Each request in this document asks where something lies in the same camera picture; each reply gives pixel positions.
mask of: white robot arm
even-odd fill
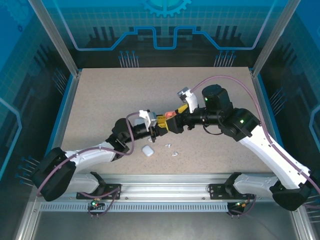
[[[203,89],[205,106],[199,108],[197,99],[188,88],[178,93],[186,104],[177,109],[173,116],[141,110],[139,116],[144,118],[143,124],[131,126],[125,118],[119,119],[112,134],[103,143],[85,150],[62,151],[54,148],[31,174],[31,180],[40,188],[42,196],[52,201],[64,193],[85,192],[93,196],[104,191],[104,181],[99,180],[97,173],[79,174],[80,171],[99,163],[115,161],[125,155],[129,148],[126,143],[156,137],[167,132],[180,134],[184,126],[192,130],[195,125],[218,125],[221,132],[254,152],[275,174],[274,177],[259,177],[239,172],[233,173],[225,183],[225,191],[229,195],[235,192],[253,194],[261,197],[273,197],[283,208],[294,211],[302,205],[311,193],[312,186],[297,172],[276,150],[270,146],[260,121],[248,110],[233,108],[228,93],[219,85],[210,85]],[[304,174],[313,177],[310,170],[295,160],[274,140],[273,144]],[[58,164],[65,162],[59,169]]]

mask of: aluminum frame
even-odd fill
[[[72,104],[73,104],[75,96],[76,96],[76,91],[77,91],[80,77],[81,77],[81,71],[78,72],[77,76],[73,76],[73,78],[71,80],[70,89],[67,92],[65,105],[63,107],[63,111],[61,114],[61,119],[58,124],[52,145],[49,146],[50,150],[53,148],[61,147],[61,145],[62,145],[62,142],[64,140],[65,131],[66,131],[67,124],[68,124],[69,115],[70,115],[71,108],[72,108]]]
[[[257,99],[259,102],[259,106],[261,108],[263,119],[265,121],[268,132],[277,142],[279,142],[277,139],[275,129],[273,128],[273,124],[271,121],[270,114],[268,112],[268,107],[267,107],[266,101],[264,100],[264,95],[263,95],[262,88],[261,88],[259,80],[258,80],[258,75],[254,76],[253,73],[251,72],[251,78],[252,78],[253,87],[255,89],[256,96],[257,96]]]
[[[281,37],[283,31],[285,30],[288,22],[290,21],[292,15],[295,13],[299,3],[301,0],[288,0],[287,4],[285,5],[279,19],[277,20],[268,40],[266,41],[263,49],[258,56],[252,71],[253,76],[256,77],[260,73],[261,69],[265,65],[268,57],[270,56],[272,50],[274,49],[275,45],[277,44],[279,38]]]
[[[61,35],[57,27],[55,26],[53,20],[51,19],[46,7],[44,6],[41,0],[28,0],[30,5],[32,6],[35,14],[39,18],[41,24],[43,25],[46,33],[49,35],[52,43],[54,44],[55,48],[59,52],[62,60],[64,61],[65,65],[69,69],[70,73],[73,76],[77,76],[78,68],[73,60],[65,42],[63,41]]]
[[[257,176],[273,176],[273,174],[257,174]],[[142,203],[152,206],[154,203],[208,203],[231,202],[225,200],[210,200],[207,186],[209,183],[224,183],[230,174],[106,174],[102,177],[108,183],[121,183],[122,192],[117,203],[128,206]],[[76,200],[75,194],[65,194],[56,201],[45,202],[36,196],[36,188],[32,189],[31,197],[24,212],[15,240],[31,240],[37,229],[42,205],[78,204],[89,200]],[[273,202],[270,198],[261,198],[258,202]],[[66,209],[65,212],[83,212],[83,209]],[[316,235],[308,219],[307,212],[302,206],[292,212],[292,224],[296,227],[297,239],[315,240]]]

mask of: small white object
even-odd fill
[[[145,128],[148,132],[149,132],[149,127],[154,127],[157,124],[157,116],[154,112],[140,110],[139,117],[143,118]]]
[[[194,110],[198,107],[197,97],[194,93],[190,92],[188,87],[185,87],[178,93],[179,98],[182,100],[183,103],[187,103],[189,106],[189,111],[192,114]]]
[[[155,151],[149,146],[149,145],[145,145],[143,148],[142,148],[142,152],[147,156],[147,157],[150,157],[152,156]]]

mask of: perforated metal strip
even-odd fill
[[[93,212],[101,212],[106,206]],[[88,202],[43,202],[42,212],[87,212]],[[110,212],[227,212],[226,202],[115,202]]]

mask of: circuit pattern graphic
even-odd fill
[[[168,15],[173,17],[180,14],[181,10],[187,9],[187,4],[191,4],[191,0],[142,0],[144,10],[149,10],[150,14],[157,17]]]
[[[143,0],[143,2],[148,2],[150,3],[151,0]],[[152,31],[152,38],[153,38],[153,46],[155,49],[157,50],[173,50],[177,47],[177,42],[178,42],[178,31],[183,29],[183,30],[192,30],[192,35],[203,35],[204,38],[206,38],[213,46],[216,47],[217,50],[242,50],[242,51],[247,51],[247,50],[253,50],[257,44],[258,41],[269,21],[269,18],[275,8],[275,5],[277,3],[278,0],[274,0],[273,4],[270,6],[270,9],[263,21],[263,24],[256,36],[256,39],[253,43],[252,46],[219,46],[218,43],[208,34],[207,31],[203,31],[203,30],[198,30],[197,26],[195,25],[178,25],[174,28],[173,31],[173,43],[170,46],[158,46],[158,41],[157,41],[157,30],[154,26],[150,26],[150,25],[143,25],[143,26],[134,26],[133,29],[129,30],[129,31],[125,31],[119,38],[117,38],[117,40],[112,44],[112,46],[110,47],[79,47],[78,44],[76,43],[76,40],[72,34],[71,29],[69,28],[67,21],[60,9],[60,7],[58,6],[58,3],[56,0],[53,0],[53,3],[56,7],[57,13],[60,16],[62,23],[66,29],[67,34],[70,37],[70,40],[74,46],[74,48],[78,51],[112,51],[114,50],[120,43],[121,41],[127,37],[127,36],[131,36],[131,35],[139,35],[138,31],[139,30],[151,30]],[[157,3],[163,3],[163,0],[157,0]]]
[[[27,0],[0,0],[0,7],[5,7],[18,24],[22,24],[28,18],[28,4]]]

